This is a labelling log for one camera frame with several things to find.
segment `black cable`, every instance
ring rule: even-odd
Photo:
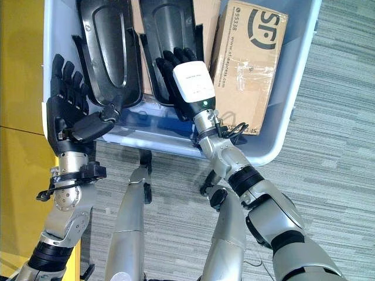
[[[235,126],[232,130],[228,131],[225,130],[224,127],[221,128],[220,132],[222,134],[222,137],[224,139],[230,139],[232,143],[235,145],[242,135],[242,133],[248,128],[248,124],[245,122],[239,123],[237,126]]]
[[[216,130],[217,130],[217,135],[222,138],[223,135],[221,134],[221,127],[220,127],[220,123],[215,123],[215,127],[216,127]]]

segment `plastic storage bin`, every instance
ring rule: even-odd
[[[221,3],[221,11],[226,5]],[[277,74],[259,136],[244,136],[238,147],[255,166],[272,161],[284,143],[289,117],[294,106],[302,73],[318,18],[321,0],[251,0],[289,15]],[[46,0],[43,57],[43,99],[50,95],[53,57],[60,53],[77,68],[80,62],[72,35],[80,35],[76,0]],[[137,106],[123,110],[121,122],[100,140],[135,148],[158,150],[189,157],[204,157],[194,147],[191,137],[194,126],[180,122],[173,108],[159,105],[153,97],[144,95]],[[90,105],[90,112],[97,111]]]

